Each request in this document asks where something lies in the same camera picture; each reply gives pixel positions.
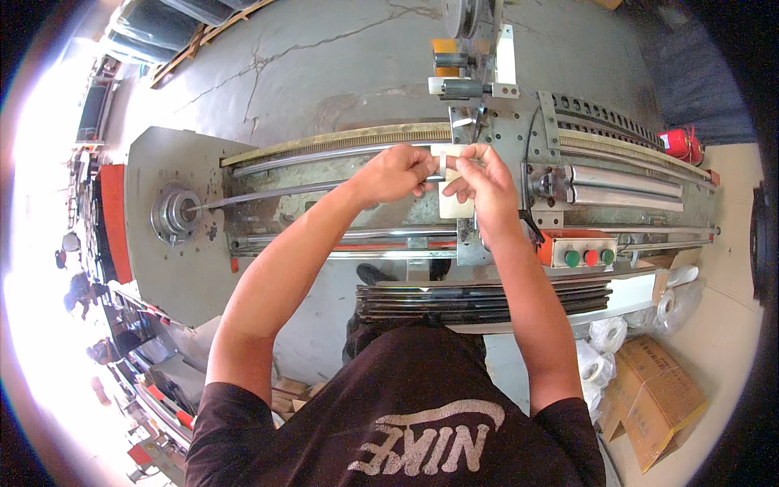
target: green button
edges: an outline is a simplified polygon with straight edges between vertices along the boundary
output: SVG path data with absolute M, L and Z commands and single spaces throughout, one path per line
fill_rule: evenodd
M 568 264 L 568 267 L 578 266 L 579 261 L 581 261 L 581 256 L 576 250 L 569 250 L 566 252 L 566 264 Z
M 601 260 L 603 261 L 603 264 L 611 266 L 612 262 L 614 262 L 614 251 L 606 249 L 601 252 Z

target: machine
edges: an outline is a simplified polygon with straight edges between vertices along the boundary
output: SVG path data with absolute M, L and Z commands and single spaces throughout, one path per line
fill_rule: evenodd
M 434 155 L 491 144 L 512 172 L 518 216 L 570 315 L 607 308 L 613 279 L 661 271 L 640 257 L 712 242 L 716 174 L 667 155 L 655 135 L 662 127 L 617 107 L 519 86 L 513 27 L 501 22 L 500 0 L 442 4 L 452 39 L 433 43 L 428 87 L 448 120 L 260 149 L 156 127 L 142 134 L 131 146 L 124 188 L 139 296 L 185 326 L 205 323 L 222 312 L 249 258 L 396 143 L 431 147 Z M 442 168 L 429 181 L 445 185 L 453 177 Z M 331 259 L 407 261 L 406 281 L 358 289 L 364 318 L 452 326 L 509 320 L 494 272 L 428 281 L 431 259 L 472 270 L 493 263 L 472 206 L 445 211 L 445 204 L 430 192 L 363 211 L 333 250 Z

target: red fire extinguisher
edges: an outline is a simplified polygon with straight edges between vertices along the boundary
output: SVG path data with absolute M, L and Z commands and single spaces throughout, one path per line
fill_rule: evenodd
M 665 153 L 687 163 L 699 166 L 703 162 L 703 145 L 695 137 L 695 126 L 674 129 L 657 134 L 665 145 Z

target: control panel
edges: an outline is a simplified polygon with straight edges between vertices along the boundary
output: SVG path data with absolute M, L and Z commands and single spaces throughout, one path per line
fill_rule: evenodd
M 617 239 L 598 230 L 542 230 L 546 242 L 538 250 L 541 263 L 552 269 L 611 266 Z

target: shoe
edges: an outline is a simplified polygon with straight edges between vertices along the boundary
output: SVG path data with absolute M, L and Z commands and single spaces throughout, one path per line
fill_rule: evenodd
M 360 278 L 360 281 L 368 286 L 372 286 L 379 281 L 397 281 L 397 277 L 385 274 L 371 264 L 360 264 L 357 266 L 357 276 Z

